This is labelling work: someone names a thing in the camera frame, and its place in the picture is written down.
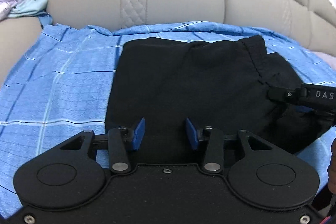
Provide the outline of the person's right hand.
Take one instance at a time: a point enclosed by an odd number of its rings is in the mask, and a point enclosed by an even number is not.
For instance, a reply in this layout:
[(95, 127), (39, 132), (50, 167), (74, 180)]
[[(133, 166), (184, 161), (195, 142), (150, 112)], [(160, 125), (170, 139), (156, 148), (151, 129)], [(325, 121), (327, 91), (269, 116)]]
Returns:
[(336, 194), (336, 139), (333, 140), (331, 145), (331, 159), (327, 172), (329, 176), (327, 187), (329, 188), (329, 191)]

